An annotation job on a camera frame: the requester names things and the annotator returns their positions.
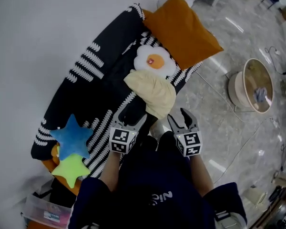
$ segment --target plastic storage box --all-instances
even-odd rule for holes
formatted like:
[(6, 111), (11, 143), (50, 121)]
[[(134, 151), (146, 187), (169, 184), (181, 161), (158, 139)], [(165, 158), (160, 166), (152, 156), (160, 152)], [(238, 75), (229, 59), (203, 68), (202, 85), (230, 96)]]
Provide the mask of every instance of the plastic storage box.
[(38, 223), (64, 229), (67, 227), (71, 208), (52, 204), (33, 195), (27, 197), (23, 216)]

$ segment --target orange pillow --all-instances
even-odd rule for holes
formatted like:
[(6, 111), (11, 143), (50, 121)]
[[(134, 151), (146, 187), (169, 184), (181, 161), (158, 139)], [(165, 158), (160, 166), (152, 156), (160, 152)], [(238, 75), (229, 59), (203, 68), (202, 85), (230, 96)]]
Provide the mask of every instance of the orange pillow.
[(223, 51), (185, 0), (167, 0), (143, 23), (167, 48), (182, 70)]
[(145, 15), (145, 19), (147, 19), (151, 14), (153, 14), (153, 12), (150, 12), (148, 10), (144, 10), (144, 9), (142, 9), (142, 10), (143, 10), (143, 13)]
[(57, 157), (58, 155), (57, 146), (59, 146), (59, 143), (56, 143), (55, 146), (52, 148), (51, 155), (53, 157), (54, 163), (59, 165), (59, 158)]

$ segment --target person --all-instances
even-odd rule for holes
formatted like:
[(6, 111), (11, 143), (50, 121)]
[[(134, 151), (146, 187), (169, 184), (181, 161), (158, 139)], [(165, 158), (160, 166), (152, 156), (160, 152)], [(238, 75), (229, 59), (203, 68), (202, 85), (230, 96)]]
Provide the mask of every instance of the person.
[(200, 155), (183, 157), (171, 131), (123, 158), (110, 152), (100, 179), (83, 180), (70, 229), (246, 228), (236, 183), (214, 188)]

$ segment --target marble floor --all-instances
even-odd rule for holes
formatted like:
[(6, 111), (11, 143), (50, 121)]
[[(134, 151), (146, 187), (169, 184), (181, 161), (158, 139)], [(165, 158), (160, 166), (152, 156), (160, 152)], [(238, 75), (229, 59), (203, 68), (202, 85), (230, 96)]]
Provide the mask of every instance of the marble floor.
[[(265, 114), (237, 113), (246, 121), (244, 123), (194, 73), (178, 94), (171, 111), (180, 124), (183, 123), (180, 107), (196, 116), (203, 135), (202, 158), (215, 186), (236, 182), (241, 195), (252, 185), (269, 195), (272, 193), (275, 188), (271, 184), (272, 176), (281, 167), (280, 147), (286, 143), (286, 99), (280, 91), (280, 81), (286, 76), (274, 71), (270, 57), (265, 53), (265, 47), (275, 46), (281, 53), (275, 55), (272, 51), (277, 70), (286, 71), (286, 47), (280, 26), (284, 20), (278, 9), (273, 6), (267, 10), (269, 3), (265, 1), (259, 4), (260, 1), (219, 0), (216, 7), (211, 6), (212, 0), (194, 2), (192, 9), (224, 48), (223, 52), (205, 60), (197, 72), (234, 107), (227, 93), (228, 78), (241, 71), (249, 58), (257, 58), (264, 63), (272, 77), (274, 101), (271, 109)], [(165, 119), (158, 121), (156, 126), (161, 125), (169, 128)], [(263, 212), (243, 195), (242, 200), (248, 225), (252, 225)]]

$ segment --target cable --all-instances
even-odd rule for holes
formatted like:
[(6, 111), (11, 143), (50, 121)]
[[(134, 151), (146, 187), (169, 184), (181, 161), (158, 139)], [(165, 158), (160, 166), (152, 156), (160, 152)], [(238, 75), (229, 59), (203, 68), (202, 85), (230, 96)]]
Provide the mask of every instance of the cable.
[[(217, 94), (218, 94), (219, 96), (221, 96), (221, 98), (228, 104), (228, 106), (230, 107), (230, 109), (232, 110), (232, 112), (234, 113), (234, 115), (235, 115), (240, 121), (242, 121), (242, 122), (244, 122), (244, 123), (251, 123), (250, 121), (244, 121), (244, 120), (242, 120), (242, 119), (234, 112), (233, 108), (232, 108), (231, 105), (228, 103), (228, 101), (227, 101), (200, 73), (198, 73), (198, 72), (196, 72), (196, 73), (197, 73), (215, 92), (217, 92)], [(230, 163), (230, 165), (227, 167), (227, 169), (224, 171), (224, 173), (217, 179), (217, 181), (214, 182), (214, 184), (217, 183), (217, 182), (224, 176), (224, 174), (227, 172), (227, 170), (229, 169), (229, 167), (233, 164), (233, 162), (234, 162), (234, 160), (236, 159), (237, 155), (242, 151), (242, 149), (243, 149), (244, 146), (250, 141), (250, 139), (257, 133), (258, 129), (261, 127), (261, 125), (264, 123), (265, 120), (263, 120), (263, 121), (259, 124), (259, 126), (258, 126), (258, 128), (255, 130), (255, 132), (254, 132), (254, 133), (252, 134), (252, 136), (245, 142), (245, 144), (240, 148), (240, 150), (236, 153), (236, 155), (234, 156), (234, 158), (233, 158), (232, 162)]]
[(283, 143), (282, 145), (281, 145), (281, 151), (282, 151), (282, 157), (281, 157), (281, 171), (283, 171), (283, 169), (284, 169), (284, 161), (283, 161), (283, 157), (284, 157), (284, 153), (285, 153), (285, 150), (286, 150), (286, 146), (285, 146), (285, 144)]
[(217, 92), (217, 94), (219, 96), (221, 96), (221, 98), (227, 103), (227, 105), (230, 107), (230, 109), (232, 110), (232, 112), (234, 113), (234, 115), (241, 121), (241, 122), (244, 122), (244, 123), (251, 123), (251, 121), (244, 121), (242, 120), (233, 110), (233, 108), (231, 107), (231, 105), (228, 103), (228, 101), (205, 79), (202, 77), (202, 75), (198, 72), (196, 72), (210, 87), (212, 87), (212, 89)]
[(274, 49), (277, 51), (277, 49), (276, 49), (274, 46), (271, 46), (269, 49), (265, 48), (265, 52), (270, 55), (270, 58), (271, 58), (271, 61), (272, 61), (272, 65), (273, 65), (274, 69), (276, 70), (276, 72), (277, 72), (278, 74), (280, 74), (280, 75), (286, 75), (286, 72), (280, 73), (279, 71), (277, 71), (276, 66), (275, 66), (275, 62), (273, 61), (273, 58), (272, 58), (271, 53), (270, 53), (270, 49), (271, 49), (271, 48), (274, 48)]
[(227, 76), (227, 74), (225, 74), (226, 78), (228, 78), (228, 80), (230, 80), (229, 76)]
[(269, 210), (270, 210), (270, 218), (272, 218), (271, 205), (269, 205)]
[(224, 174), (227, 172), (227, 170), (228, 170), (228, 169), (230, 168), (230, 166), (233, 164), (233, 162), (234, 162), (234, 160), (236, 159), (236, 157), (238, 156), (238, 154), (243, 150), (244, 146), (245, 146), (245, 145), (251, 140), (251, 138), (254, 137), (254, 135), (257, 133), (258, 129), (261, 127), (261, 125), (263, 124), (263, 122), (266, 121), (266, 120), (268, 120), (268, 119), (270, 119), (270, 118), (271, 118), (271, 117), (266, 118), (265, 120), (263, 120), (263, 121), (259, 124), (259, 126), (258, 126), (258, 128), (255, 130), (255, 132), (254, 132), (254, 133), (251, 135), (251, 137), (245, 142), (245, 144), (242, 145), (242, 147), (241, 147), (240, 150), (236, 153), (236, 155), (234, 156), (232, 162), (229, 164), (229, 166), (227, 167), (227, 169), (225, 169), (224, 173), (217, 179), (217, 181), (214, 182), (214, 184), (216, 184), (216, 183), (224, 176)]

